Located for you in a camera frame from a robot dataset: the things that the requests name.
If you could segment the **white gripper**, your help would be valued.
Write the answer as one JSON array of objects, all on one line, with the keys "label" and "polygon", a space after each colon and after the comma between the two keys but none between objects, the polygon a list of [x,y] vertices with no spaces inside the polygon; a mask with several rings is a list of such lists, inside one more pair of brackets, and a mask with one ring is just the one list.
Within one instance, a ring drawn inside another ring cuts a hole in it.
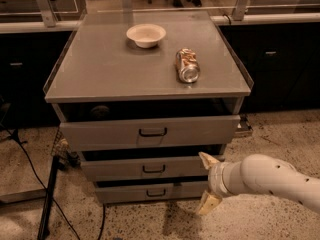
[{"label": "white gripper", "polygon": [[214,194],[205,190],[196,208],[197,215],[206,215],[222,202],[222,198],[239,194],[241,190],[240,163],[219,162],[205,152],[199,152],[198,155],[204,168],[206,170],[211,168],[208,174],[208,185]]}]

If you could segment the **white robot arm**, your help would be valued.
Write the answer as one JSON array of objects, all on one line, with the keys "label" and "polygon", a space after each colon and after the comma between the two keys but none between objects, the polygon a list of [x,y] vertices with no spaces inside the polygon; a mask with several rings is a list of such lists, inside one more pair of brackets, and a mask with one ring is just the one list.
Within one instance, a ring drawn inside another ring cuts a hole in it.
[{"label": "white robot arm", "polygon": [[208,187],[198,215],[208,214],[223,198],[239,194],[273,195],[320,212],[320,180],[298,172],[288,162],[262,154],[234,163],[220,162],[204,152],[199,156],[208,171]]}]

